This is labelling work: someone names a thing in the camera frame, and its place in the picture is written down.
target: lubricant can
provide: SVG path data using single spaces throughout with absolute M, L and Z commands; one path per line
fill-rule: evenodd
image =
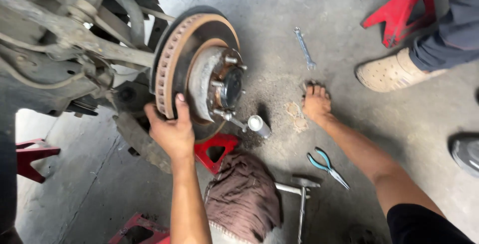
M 271 136 L 271 129 L 268 127 L 267 124 L 264 123 L 263 119 L 261 119 L 258 115 L 253 115 L 248 119 L 248 127 L 252 131 L 255 131 L 258 135 L 263 138 L 268 138 Z

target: open-end wrench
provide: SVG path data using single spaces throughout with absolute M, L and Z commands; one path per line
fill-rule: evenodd
M 299 27 L 295 28 L 296 36 L 298 37 L 299 44 L 301 45 L 301 49 L 303 50 L 304 57 L 306 58 L 306 65 L 308 70 L 316 69 L 316 63 L 311 59 L 309 55 L 308 48 L 306 47 L 306 43 L 304 43 L 303 36 L 301 35 L 301 29 Z

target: jeans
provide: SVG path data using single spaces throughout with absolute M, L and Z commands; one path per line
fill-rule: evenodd
M 423 71 L 449 69 L 479 59 L 479 0 L 449 0 L 438 29 L 414 42 L 412 62 Z

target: human hand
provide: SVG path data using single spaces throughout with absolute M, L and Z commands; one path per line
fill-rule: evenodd
M 312 119 L 319 126 L 323 127 L 326 122 L 333 119 L 331 114 L 331 100 L 326 88 L 319 85 L 308 85 L 306 95 L 301 100 L 303 105 L 303 113 Z
M 190 109 L 183 94 L 177 94 L 176 110 L 178 119 L 162 120 L 157 115 L 155 103 L 148 103 L 144 110 L 150 122 L 150 136 L 170 156 L 171 162 L 194 159 L 195 133 L 190 119 Z

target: pliers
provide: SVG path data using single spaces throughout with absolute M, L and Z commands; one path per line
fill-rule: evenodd
M 332 167 L 331 167 L 331 163 L 329 161 L 329 158 L 328 156 L 326 155 L 326 153 L 324 151 L 322 151 L 320 148 L 318 147 L 315 147 L 314 150 L 319 153 L 323 158 L 324 160 L 326 161 L 326 166 L 320 164 L 319 162 L 317 162 L 315 159 L 313 159 L 313 157 L 311 156 L 310 153 L 308 153 L 308 159 L 309 161 L 317 168 L 319 169 L 322 169 L 326 172 L 328 172 L 329 174 L 332 175 L 332 177 L 334 179 L 336 179 L 337 181 L 339 181 L 339 183 L 341 183 L 347 190 L 349 190 L 349 186 L 348 184 L 343 180 L 343 178 L 338 174 L 338 172 L 336 172 L 336 170 L 334 170 Z

